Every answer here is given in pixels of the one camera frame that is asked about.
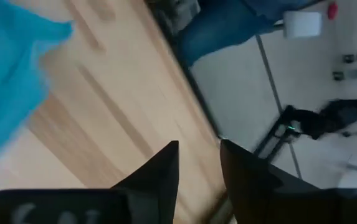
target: person's leg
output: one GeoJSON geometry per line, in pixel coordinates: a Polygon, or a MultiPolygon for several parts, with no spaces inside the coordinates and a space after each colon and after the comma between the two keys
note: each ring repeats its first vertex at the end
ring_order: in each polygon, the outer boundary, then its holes
{"type": "Polygon", "coordinates": [[[202,56],[241,44],[273,25],[241,0],[213,1],[178,34],[177,48],[187,66],[192,66],[202,56]]]}

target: black shoe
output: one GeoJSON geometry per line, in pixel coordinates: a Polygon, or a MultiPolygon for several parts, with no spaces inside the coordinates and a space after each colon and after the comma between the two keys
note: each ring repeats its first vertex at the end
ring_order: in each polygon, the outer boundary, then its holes
{"type": "Polygon", "coordinates": [[[345,74],[343,72],[333,72],[333,79],[336,81],[342,81],[345,79],[345,74]]]}
{"type": "Polygon", "coordinates": [[[326,130],[337,132],[357,121],[357,100],[333,100],[320,111],[330,121],[326,130]]]}
{"type": "Polygon", "coordinates": [[[342,61],[343,63],[353,63],[355,60],[354,55],[343,55],[342,61]]]}

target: blue fabric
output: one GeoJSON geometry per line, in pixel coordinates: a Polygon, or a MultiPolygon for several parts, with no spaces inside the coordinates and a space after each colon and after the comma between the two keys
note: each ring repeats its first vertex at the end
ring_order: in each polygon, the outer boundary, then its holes
{"type": "Polygon", "coordinates": [[[285,11],[297,10],[313,0],[242,0],[248,4],[257,15],[264,15],[270,20],[280,20],[285,11]]]}
{"type": "Polygon", "coordinates": [[[274,23],[256,16],[242,0],[212,0],[178,34],[177,48],[186,65],[192,66],[202,56],[239,45],[274,23]]]}
{"type": "Polygon", "coordinates": [[[67,40],[56,23],[0,0],[0,147],[47,95],[39,57],[67,40]]]}

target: wooden table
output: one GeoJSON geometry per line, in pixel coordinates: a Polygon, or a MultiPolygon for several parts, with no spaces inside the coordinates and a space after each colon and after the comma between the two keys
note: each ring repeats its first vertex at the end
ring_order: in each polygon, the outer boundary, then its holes
{"type": "Polygon", "coordinates": [[[0,189],[109,188],[180,144],[175,220],[224,189],[217,139],[142,0],[17,0],[74,36],[43,60],[49,98],[0,153],[0,189]]]}

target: gray floor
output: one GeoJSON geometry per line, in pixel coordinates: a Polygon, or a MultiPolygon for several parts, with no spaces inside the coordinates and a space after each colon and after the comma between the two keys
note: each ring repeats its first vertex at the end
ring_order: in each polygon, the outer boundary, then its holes
{"type": "MultiPolygon", "coordinates": [[[[357,98],[357,81],[335,82],[340,55],[357,51],[357,1],[338,0],[338,18],[324,18],[321,36],[286,40],[282,32],[261,37],[283,105],[317,110],[335,98],[357,98]]],[[[325,15],[326,3],[307,9],[325,15]]],[[[193,73],[224,138],[247,150],[257,144],[278,108],[256,39],[201,58],[193,73]]],[[[357,124],[351,127],[357,130],[357,124]]],[[[287,146],[275,165],[321,188],[357,186],[357,138],[306,137],[287,146]]]]}

